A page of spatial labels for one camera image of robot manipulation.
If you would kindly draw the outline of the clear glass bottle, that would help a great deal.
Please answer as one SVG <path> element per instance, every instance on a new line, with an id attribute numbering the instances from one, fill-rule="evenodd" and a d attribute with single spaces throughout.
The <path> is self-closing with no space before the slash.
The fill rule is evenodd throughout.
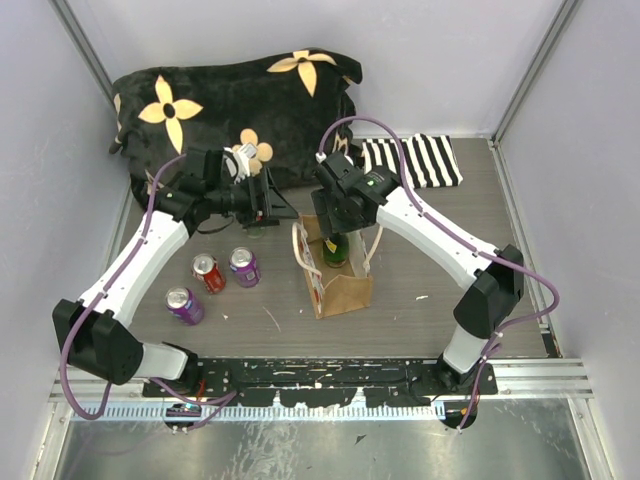
<path id="1" fill-rule="evenodd" d="M 266 234 L 266 228 L 263 226 L 251 226 L 244 229 L 249 239 L 260 239 Z"/>

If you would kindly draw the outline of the green glass bottle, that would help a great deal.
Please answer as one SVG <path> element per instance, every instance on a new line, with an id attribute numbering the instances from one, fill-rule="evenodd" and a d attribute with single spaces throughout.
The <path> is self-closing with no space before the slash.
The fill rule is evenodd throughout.
<path id="1" fill-rule="evenodd" d="M 349 240 L 345 234 L 336 233 L 323 239 L 322 254 L 325 264 L 331 268 L 342 267 L 349 259 Z"/>

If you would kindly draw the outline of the brown canvas tote bag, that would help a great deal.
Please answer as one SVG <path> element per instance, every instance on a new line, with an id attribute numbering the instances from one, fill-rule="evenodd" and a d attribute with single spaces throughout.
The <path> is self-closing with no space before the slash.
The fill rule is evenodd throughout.
<path id="1" fill-rule="evenodd" d="M 368 246 L 361 230 L 347 233 L 348 255 L 343 265 L 330 266 L 323 256 L 324 239 L 318 218 L 301 215 L 291 226 L 295 260 L 302 269 L 317 319 L 367 308 L 373 293 L 370 263 L 382 232 L 379 227 Z"/>

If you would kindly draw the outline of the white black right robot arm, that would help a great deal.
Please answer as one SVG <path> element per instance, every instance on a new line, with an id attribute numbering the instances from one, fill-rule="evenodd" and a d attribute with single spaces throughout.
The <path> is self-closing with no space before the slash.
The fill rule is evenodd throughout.
<path id="1" fill-rule="evenodd" d="M 463 290 L 453 310 L 454 333 L 436 364 L 442 388 L 462 393 L 473 383 L 489 339 L 522 298 L 522 253 L 513 245 L 499 249 L 484 242 L 410 197 L 400 177 L 384 166 L 363 172 L 342 152 L 319 154 L 316 161 L 320 187 L 311 198 L 324 236 L 378 225 L 434 260 Z"/>

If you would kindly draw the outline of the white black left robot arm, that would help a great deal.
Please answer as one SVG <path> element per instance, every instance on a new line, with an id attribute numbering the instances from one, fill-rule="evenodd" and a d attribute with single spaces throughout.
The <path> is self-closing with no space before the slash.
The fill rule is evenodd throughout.
<path id="1" fill-rule="evenodd" d="M 154 179 L 137 232 L 99 280 L 78 300 L 61 300 L 52 313 L 61 365 L 114 385 L 133 378 L 164 379 L 178 396 L 194 393 L 200 372 L 192 353 L 143 343 L 130 331 L 134 314 L 166 263 L 213 215 L 245 227 L 294 219 L 296 210 L 260 165 L 264 148 L 244 140 L 235 149 L 192 148 L 160 168 L 182 170 L 166 184 Z"/>

